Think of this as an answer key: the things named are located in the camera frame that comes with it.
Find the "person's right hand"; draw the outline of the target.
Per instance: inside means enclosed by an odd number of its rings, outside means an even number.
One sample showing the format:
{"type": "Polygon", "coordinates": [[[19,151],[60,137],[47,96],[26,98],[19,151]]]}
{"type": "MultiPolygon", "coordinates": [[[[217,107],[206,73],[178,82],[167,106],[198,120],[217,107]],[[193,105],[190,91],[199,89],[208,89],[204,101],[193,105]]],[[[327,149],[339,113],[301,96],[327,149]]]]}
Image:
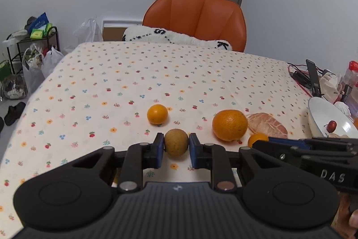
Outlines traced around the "person's right hand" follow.
{"type": "Polygon", "coordinates": [[[351,197],[340,192],[340,205],[337,212],[335,229],[343,238],[357,238],[357,210],[350,212],[351,197]]]}

